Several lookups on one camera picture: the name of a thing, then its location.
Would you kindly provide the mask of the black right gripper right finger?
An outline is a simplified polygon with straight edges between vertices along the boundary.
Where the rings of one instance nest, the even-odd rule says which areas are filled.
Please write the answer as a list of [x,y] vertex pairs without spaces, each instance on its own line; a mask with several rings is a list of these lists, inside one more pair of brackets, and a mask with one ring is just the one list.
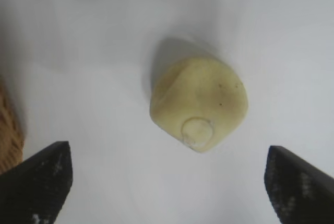
[[333,223],[333,178],[282,146],[270,146],[264,173],[281,223]]

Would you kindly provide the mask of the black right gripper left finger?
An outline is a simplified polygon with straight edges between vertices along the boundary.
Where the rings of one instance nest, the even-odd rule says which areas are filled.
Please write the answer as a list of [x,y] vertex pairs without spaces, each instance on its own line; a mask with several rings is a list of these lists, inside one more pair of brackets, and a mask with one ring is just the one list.
[[73,184],[69,142],[55,142],[1,175],[1,223],[54,223]]

